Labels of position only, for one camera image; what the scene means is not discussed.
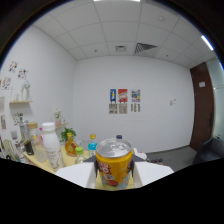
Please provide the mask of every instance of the bottle cap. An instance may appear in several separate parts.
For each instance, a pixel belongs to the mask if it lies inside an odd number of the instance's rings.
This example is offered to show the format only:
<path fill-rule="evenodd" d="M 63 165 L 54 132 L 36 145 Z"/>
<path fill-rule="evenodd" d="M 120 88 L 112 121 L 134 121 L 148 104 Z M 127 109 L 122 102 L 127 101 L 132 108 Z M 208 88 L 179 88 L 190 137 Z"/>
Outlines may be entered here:
<path fill-rule="evenodd" d="M 37 122 L 30 122 L 28 126 L 29 126 L 29 129 L 38 128 Z"/>
<path fill-rule="evenodd" d="M 91 134 L 91 135 L 90 135 L 90 138 L 91 138 L 91 139 L 95 139 L 95 138 L 96 138 L 96 135 Z"/>
<path fill-rule="evenodd" d="M 17 131 L 16 131 L 16 130 L 11 131 L 11 136 L 12 136 L 13 139 L 18 138 L 18 136 L 17 136 Z"/>
<path fill-rule="evenodd" d="M 76 150 L 78 155 L 82 155 L 83 154 L 83 147 L 76 147 L 75 150 Z"/>
<path fill-rule="evenodd" d="M 122 139 L 122 135 L 117 135 L 117 139 Z"/>
<path fill-rule="evenodd" d="M 43 131 L 54 131 L 55 130 L 55 123 L 48 122 L 42 124 Z"/>

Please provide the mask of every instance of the framed poster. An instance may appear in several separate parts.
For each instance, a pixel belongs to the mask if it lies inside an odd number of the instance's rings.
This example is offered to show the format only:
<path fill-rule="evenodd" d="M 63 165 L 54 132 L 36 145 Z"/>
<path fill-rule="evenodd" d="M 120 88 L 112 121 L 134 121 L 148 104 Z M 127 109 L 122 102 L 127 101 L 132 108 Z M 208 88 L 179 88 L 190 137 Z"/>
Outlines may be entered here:
<path fill-rule="evenodd" d="M 118 89 L 118 102 L 128 102 L 128 90 Z"/>

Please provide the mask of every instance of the ceiling vent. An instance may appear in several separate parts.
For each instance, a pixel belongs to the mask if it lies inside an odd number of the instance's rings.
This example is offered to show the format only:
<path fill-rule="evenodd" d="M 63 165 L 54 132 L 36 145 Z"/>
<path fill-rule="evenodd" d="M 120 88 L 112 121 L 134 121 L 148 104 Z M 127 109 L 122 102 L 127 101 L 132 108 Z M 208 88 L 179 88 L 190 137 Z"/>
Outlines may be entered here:
<path fill-rule="evenodd" d="M 126 46 L 116 46 L 116 51 L 117 52 L 125 52 L 126 51 Z"/>
<path fill-rule="evenodd" d="M 152 57 L 156 56 L 158 51 L 157 46 L 149 45 L 149 44 L 141 44 L 137 43 L 135 48 L 135 54 L 138 56 Z"/>

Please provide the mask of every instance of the shelf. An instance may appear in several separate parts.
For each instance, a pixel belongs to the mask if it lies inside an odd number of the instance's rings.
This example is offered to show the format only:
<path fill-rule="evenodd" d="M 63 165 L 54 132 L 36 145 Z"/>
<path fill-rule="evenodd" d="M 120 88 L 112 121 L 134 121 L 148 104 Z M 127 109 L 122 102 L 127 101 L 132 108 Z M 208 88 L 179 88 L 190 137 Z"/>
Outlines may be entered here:
<path fill-rule="evenodd" d="M 64 123 L 64 124 L 62 124 L 62 125 L 60 125 L 60 126 L 56 126 L 55 129 L 57 130 L 57 129 L 59 129 L 59 128 L 65 127 L 66 125 L 68 125 L 68 123 Z"/>
<path fill-rule="evenodd" d="M 31 103 L 31 102 L 33 101 L 11 101 L 9 103 L 12 104 L 12 103 Z"/>

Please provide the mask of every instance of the yellow bottle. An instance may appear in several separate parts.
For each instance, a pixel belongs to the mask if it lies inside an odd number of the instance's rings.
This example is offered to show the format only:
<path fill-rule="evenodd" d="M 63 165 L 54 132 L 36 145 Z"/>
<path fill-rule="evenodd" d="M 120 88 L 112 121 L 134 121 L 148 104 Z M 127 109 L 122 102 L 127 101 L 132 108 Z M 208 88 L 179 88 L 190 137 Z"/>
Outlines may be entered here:
<path fill-rule="evenodd" d="M 65 143 L 65 150 L 68 156 L 77 156 L 76 147 L 78 147 L 77 143 L 72 139 L 72 133 L 67 133 L 68 141 Z"/>

